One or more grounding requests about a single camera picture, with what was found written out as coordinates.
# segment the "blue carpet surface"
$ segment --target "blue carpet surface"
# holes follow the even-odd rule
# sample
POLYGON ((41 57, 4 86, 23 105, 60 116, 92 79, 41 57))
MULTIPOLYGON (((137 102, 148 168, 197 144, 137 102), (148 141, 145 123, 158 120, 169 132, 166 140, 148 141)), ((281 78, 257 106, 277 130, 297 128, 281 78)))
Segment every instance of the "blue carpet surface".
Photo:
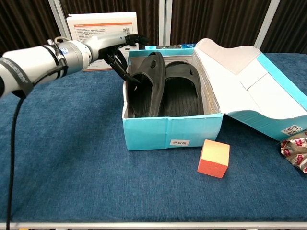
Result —
MULTIPOLYGON (((267 54, 304 93, 307 55, 267 54)), ((0 222, 5 221, 12 114, 0 100, 0 222)), ((197 173, 201 148, 127 151, 122 80, 82 72, 38 85, 16 130, 13 222, 307 221, 307 175, 278 142, 224 117, 223 179, 197 173)))

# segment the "snack wrapper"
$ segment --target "snack wrapper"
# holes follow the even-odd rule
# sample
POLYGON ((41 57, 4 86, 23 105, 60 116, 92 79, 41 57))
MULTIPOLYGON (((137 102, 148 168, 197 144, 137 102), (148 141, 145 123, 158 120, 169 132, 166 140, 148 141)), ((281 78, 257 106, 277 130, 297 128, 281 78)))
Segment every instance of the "snack wrapper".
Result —
POLYGON ((281 145, 286 159, 307 174, 307 129, 282 141, 281 145))

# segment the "foam block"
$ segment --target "foam block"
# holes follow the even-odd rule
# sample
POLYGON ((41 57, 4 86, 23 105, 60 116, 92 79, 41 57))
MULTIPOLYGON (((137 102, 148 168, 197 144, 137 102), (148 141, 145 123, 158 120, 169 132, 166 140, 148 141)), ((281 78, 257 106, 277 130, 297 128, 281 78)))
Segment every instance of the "foam block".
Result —
POLYGON ((228 168, 230 146, 220 142, 205 140, 197 171, 222 178, 228 168))

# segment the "black slipper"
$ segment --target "black slipper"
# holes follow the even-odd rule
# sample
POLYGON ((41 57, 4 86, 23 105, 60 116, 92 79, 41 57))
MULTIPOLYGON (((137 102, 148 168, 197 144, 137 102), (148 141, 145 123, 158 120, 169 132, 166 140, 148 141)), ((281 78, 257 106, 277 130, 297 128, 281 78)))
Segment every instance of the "black slipper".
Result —
POLYGON ((165 63, 160 52, 152 52, 128 81, 128 117, 157 117, 165 81, 165 63))
POLYGON ((200 78, 194 66, 184 61, 166 66, 162 105, 164 116, 204 114, 200 78))

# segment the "dark curtain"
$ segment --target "dark curtain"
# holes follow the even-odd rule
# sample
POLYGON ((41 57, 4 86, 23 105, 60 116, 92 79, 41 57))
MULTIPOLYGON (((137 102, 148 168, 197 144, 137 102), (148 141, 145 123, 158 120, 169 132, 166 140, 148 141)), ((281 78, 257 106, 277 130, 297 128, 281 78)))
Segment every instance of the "dark curtain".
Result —
POLYGON ((265 53, 307 54, 307 1, 281 0, 261 46, 265 53))
POLYGON ((171 44, 210 38, 223 47, 253 46, 269 0, 173 0, 171 44))
POLYGON ((60 36, 48 0, 0 0, 0 55, 60 36))
POLYGON ((159 42, 159 0, 61 0, 64 15, 69 13, 136 12, 138 33, 159 42))

